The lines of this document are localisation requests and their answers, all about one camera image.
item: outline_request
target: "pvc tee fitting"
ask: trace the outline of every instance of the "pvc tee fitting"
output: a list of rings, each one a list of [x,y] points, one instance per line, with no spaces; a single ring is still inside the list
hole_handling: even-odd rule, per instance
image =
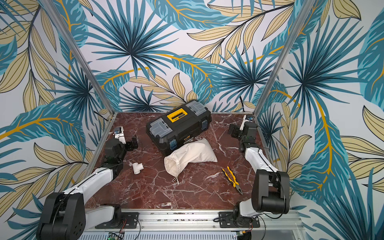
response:
[[[133,173],[134,174],[139,174],[140,170],[144,169],[143,164],[142,163],[139,164],[138,162],[134,162],[132,164],[132,168],[133,168]]]

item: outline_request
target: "wall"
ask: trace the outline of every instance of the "wall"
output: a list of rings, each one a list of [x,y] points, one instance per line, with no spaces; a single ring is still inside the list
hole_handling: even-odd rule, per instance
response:
[[[88,30],[72,34],[116,111],[239,111],[240,96],[252,111],[303,0],[80,2]]]
[[[45,11],[20,2],[0,0],[1,239],[35,238],[46,196],[82,180],[108,118]]]
[[[258,118],[309,239],[384,239],[383,7],[328,0]]]

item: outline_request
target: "cloth bag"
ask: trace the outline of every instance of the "cloth bag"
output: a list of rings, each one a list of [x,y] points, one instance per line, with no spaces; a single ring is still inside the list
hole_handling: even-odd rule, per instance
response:
[[[164,158],[166,171],[175,179],[189,162],[217,162],[216,155],[205,138],[187,143]]]

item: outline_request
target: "toolbox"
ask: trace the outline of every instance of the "toolbox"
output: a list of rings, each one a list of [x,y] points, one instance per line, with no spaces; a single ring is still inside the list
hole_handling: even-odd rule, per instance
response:
[[[192,100],[147,123],[147,134],[168,156],[207,130],[211,121],[211,112],[199,101]]]

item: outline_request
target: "yellow pliers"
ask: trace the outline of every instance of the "yellow pliers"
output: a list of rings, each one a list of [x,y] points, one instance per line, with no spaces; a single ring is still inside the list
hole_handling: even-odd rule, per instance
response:
[[[241,195],[243,195],[243,191],[241,190],[241,188],[240,188],[240,186],[239,186],[239,183],[236,181],[236,177],[235,177],[235,175],[233,174],[233,172],[231,171],[231,169],[229,168],[229,166],[227,166],[227,169],[228,169],[228,171],[231,173],[231,175],[232,175],[232,177],[233,177],[233,181],[232,181],[232,179],[228,176],[228,174],[227,174],[227,172],[224,170],[224,168],[222,168],[224,174],[227,176],[228,180],[229,180],[230,182],[233,183],[233,187],[236,188],[236,189],[239,191],[239,193],[240,193]]]

